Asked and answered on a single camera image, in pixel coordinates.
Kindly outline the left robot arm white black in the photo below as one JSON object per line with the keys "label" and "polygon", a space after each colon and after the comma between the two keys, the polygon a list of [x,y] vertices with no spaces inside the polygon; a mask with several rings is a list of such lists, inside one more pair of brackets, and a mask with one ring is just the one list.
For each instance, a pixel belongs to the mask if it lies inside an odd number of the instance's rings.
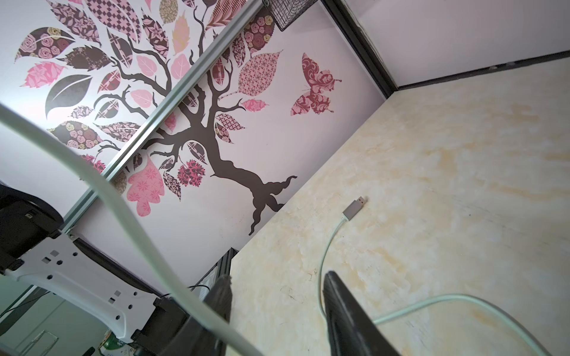
{"label": "left robot arm white black", "polygon": [[1,274],[43,288],[103,322],[126,344],[159,355],[189,316],[170,298],[141,289],[89,257],[37,197],[1,187]]}

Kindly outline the left aluminium rail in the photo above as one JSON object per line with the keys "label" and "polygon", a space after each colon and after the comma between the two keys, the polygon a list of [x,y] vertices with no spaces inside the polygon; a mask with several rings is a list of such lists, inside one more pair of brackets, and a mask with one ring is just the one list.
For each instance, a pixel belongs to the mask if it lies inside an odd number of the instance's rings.
{"label": "left aluminium rail", "polygon": [[193,89],[200,79],[211,69],[215,61],[230,46],[243,28],[256,13],[264,7],[262,0],[249,0],[240,11],[233,17],[221,34],[207,47],[204,54],[190,68],[189,72],[179,81],[174,89],[166,96],[163,102],[151,113],[143,123],[141,129],[135,133],[132,139],[122,148],[117,156],[102,172],[102,177],[111,181],[121,172],[130,158],[134,156],[149,140],[152,133],[163,124],[167,116],[183,101],[183,98]]}

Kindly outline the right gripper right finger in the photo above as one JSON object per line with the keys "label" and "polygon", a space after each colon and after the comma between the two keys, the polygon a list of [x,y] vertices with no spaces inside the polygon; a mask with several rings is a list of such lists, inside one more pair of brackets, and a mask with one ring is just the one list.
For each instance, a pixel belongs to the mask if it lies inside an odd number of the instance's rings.
{"label": "right gripper right finger", "polygon": [[399,354],[334,271],[325,275],[323,294],[332,355]]}

